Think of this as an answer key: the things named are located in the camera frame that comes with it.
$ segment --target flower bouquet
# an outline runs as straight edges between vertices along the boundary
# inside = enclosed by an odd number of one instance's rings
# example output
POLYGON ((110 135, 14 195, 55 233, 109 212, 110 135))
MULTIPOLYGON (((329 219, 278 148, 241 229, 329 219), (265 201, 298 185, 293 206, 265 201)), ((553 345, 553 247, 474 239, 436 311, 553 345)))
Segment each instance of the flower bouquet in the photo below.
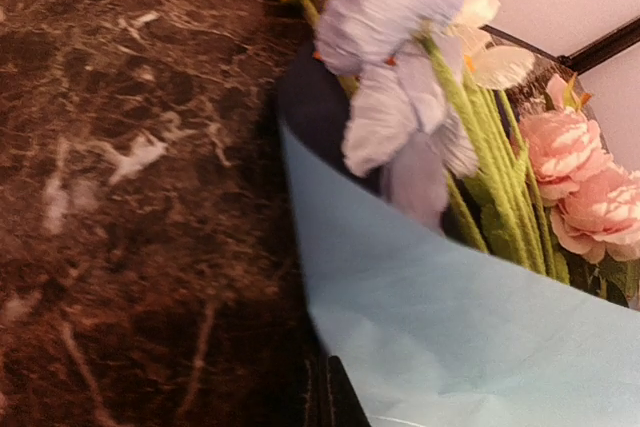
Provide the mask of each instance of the flower bouquet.
POLYGON ((518 122, 505 90, 534 56, 487 48, 498 0, 282 0, 302 6, 316 58, 351 116, 342 150, 358 177, 433 230, 625 306, 640 279, 640 174, 617 166, 583 113, 589 96, 554 76, 518 122))

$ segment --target brown marble surface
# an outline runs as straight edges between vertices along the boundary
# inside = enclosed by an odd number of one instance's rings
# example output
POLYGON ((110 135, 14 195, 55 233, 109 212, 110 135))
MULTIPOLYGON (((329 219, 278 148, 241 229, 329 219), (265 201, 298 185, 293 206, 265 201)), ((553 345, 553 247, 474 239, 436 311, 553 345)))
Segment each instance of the brown marble surface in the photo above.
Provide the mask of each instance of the brown marble surface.
POLYGON ((0 425, 312 425, 275 0, 0 0, 0 425))

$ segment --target marble slab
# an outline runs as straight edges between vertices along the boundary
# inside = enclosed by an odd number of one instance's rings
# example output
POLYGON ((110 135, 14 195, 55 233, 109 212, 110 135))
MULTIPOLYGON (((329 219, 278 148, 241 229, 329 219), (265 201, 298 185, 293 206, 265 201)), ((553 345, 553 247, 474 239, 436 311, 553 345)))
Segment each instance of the marble slab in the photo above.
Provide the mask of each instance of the marble slab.
POLYGON ((275 0, 0 0, 0 425, 313 424, 275 0))

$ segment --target blue wrapping paper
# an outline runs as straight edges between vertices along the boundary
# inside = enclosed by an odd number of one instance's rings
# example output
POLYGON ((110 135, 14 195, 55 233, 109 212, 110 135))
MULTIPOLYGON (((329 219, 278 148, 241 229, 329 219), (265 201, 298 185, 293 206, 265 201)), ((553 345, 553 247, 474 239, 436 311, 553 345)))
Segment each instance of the blue wrapping paper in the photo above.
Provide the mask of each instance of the blue wrapping paper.
POLYGON ((432 233, 281 122, 309 311, 373 426, 640 426, 640 314, 432 233))

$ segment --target marble table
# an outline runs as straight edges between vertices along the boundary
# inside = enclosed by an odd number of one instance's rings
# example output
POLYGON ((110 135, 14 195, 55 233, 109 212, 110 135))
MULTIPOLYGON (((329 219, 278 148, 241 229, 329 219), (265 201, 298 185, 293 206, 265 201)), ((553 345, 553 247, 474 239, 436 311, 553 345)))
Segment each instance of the marble table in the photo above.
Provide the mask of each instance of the marble table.
POLYGON ((302 426, 276 0, 0 0, 0 425, 302 426))

